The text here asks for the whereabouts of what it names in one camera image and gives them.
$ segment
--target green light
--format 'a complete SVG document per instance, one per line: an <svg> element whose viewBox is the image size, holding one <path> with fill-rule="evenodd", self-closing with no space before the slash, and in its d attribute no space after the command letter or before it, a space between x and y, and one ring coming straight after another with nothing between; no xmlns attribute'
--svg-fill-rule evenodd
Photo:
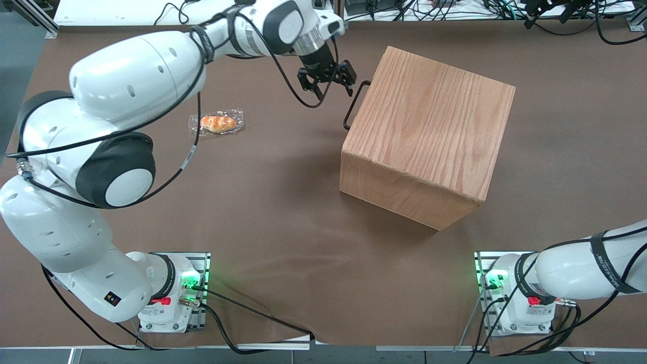
<svg viewBox="0 0 647 364"><path fill-rule="evenodd" d="M180 278L182 280L182 285L184 287L191 288L198 283L200 283L200 273L196 271L186 271L182 272L182 276Z"/></svg>

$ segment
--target connector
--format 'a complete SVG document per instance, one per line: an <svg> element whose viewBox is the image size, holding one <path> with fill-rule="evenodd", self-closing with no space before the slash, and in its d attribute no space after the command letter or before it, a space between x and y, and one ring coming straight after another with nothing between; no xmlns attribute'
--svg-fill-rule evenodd
<svg viewBox="0 0 647 364"><path fill-rule="evenodd" d="M194 283L182 285L182 287L193 291L204 291L204 287L198 286L197 284L194 284Z"/></svg>
<svg viewBox="0 0 647 364"><path fill-rule="evenodd" d="M18 174L25 179L25 181L30 178L34 178L34 169L27 158L18 158L16 161L16 170L18 171Z"/></svg>
<svg viewBox="0 0 647 364"><path fill-rule="evenodd" d="M177 304L179 304L180 306L187 306L191 308L200 307L200 301L191 297L182 297L177 301Z"/></svg>
<svg viewBox="0 0 647 364"><path fill-rule="evenodd" d="M568 308L575 308L577 306L577 302L563 298L555 299L555 304Z"/></svg>

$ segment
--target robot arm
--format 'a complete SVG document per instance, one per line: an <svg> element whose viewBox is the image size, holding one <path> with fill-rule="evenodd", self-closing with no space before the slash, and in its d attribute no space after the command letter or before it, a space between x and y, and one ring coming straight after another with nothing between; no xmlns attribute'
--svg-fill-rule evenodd
<svg viewBox="0 0 647 364"><path fill-rule="evenodd" d="M555 302L647 291L645 245L647 220L539 253L503 255L483 275L488 296L510 297L505 310L505 303L495 305L501 315L499 335L548 334Z"/></svg>
<svg viewBox="0 0 647 364"><path fill-rule="evenodd" d="M220 3L217 15L191 32L137 36L74 64L71 93L49 91L23 105L21 151L38 153L138 128L197 94L205 81L204 64L225 54L248 58L294 52L305 67L302 85L304 76L313 80L311 91L317 82L332 79L338 65L325 42L344 33L338 16L315 11L309 0ZM334 81L350 89L355 80ZM23 176L0 190L0 213L14 236L79 300L112 322L144 308L151 317L163 312L152 307L161 304L160 298L172 297L176 306L185 288L199 281L192 265L180 255L124 255L113 245L98 209L57 197L23 177L88 205L126 207L153 184L152 148L150 137L132 132L36 154L31 165L19 163Z"/></svg>

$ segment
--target black strap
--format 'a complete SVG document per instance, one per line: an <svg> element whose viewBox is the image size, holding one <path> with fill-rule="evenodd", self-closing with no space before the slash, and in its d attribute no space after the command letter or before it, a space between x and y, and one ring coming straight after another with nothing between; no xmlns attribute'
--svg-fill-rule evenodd
<svg viewBox="0 0 647 364"><path fill-rule="evenodd" d="M517 259L517 263L514 265L514 278L517 281L517 286L519 287L519 290L524 296L537 297L540 300L540 304L548 305L555 301L555 297L542 295L538 293L525 280L523 265L525 261L533 254L535 253L525 253L525 254L522 254L521 257L519 257L519 259Z"/></svg>
<svg viewBox="0 0 647 364"><path fill-rule="evenodd" d="M236 16L238 13L246 6L249 5L234 5L225 10L225 17L227 18L227 34L229 34L229 42L234 46L234 49L242 54L243 56L251 56L251 54L245 52L238 44L238 39L236 38L236 30L234 26L236 25Z"/></svg>
<svg viewBox="0 0 647 364"><path fill-rule="evenodd" d="M194 25L191 27L191 30L198 35L200 38L200 43L203 45L204 49L204 64L209 64L214 61L214 45L211 43L209 36L206 35L206 31L199 25Z"/></svg>
<svg viewBox="0 0 647 364"><path fill-rule="evenodd" d="M607 278L616 291L625 294L640 292L634 287L623 282L622 278L618 275L618 272L615 271L613 264L609 261L609 256L606 253L604 242L602 241L602 236L605 235L607 231L608 230L602 231L601 233L597 233L591 237L591 252L595 257L595 262L598 264L602 274Z"/></svg>
<svg viewBox="0 0 647 364"><path fill-rule="evenodd" d="M175 266L173 265L173 262L167 255L157 254L157 253L151 253L151 254L159 256L166 263L166 269L167 269L166 282L164 283L162 288L151 297L151 300L162 299L166 297L168 293L171 291L171 289L173 288L173 282L175 282Z"/></svg>

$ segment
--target wooden crate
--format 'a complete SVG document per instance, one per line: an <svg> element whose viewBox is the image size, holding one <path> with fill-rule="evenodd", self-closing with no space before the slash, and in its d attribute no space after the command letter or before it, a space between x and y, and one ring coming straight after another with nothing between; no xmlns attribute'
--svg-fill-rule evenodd
<svg viewBox="0 0 647 364"><path fill-rule="evenodd" d="M514 87L388 47L342 148L340 190L441 230L485 201Z"/></svg>

